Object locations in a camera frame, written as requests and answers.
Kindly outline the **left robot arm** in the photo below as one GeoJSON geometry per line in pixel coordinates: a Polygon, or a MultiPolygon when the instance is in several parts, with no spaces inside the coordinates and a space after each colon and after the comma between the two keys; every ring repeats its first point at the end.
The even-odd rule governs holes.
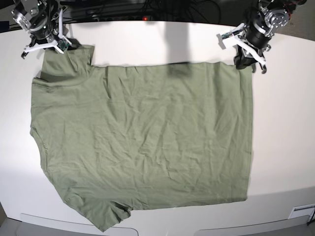
{"type": "Polygon", "coordinates": [[[258,63],[262,73],[267,72],[264,52],[271,49],[269,44],[276,31],[290,21],[297,7],[305,0],[259,0],[257,6],[249,10],[246,19],[234,29],[219,34],[222,48],[236,48],[234,65],[241,70],[258,63]]]}

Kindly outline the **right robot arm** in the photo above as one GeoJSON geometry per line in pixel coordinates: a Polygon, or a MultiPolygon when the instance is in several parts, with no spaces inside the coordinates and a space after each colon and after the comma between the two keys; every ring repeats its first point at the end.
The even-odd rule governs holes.
{"type": "Polygon", "coordinates": [[[24,47],[21,58],[41,49],[54,49],[63,54],[80,46],[75,39],[66,36],[63,22],[67,7],[60,7],[55,0],[16,0],[11,11],[13,20],[30,36],[31,42],[24,47]]]}

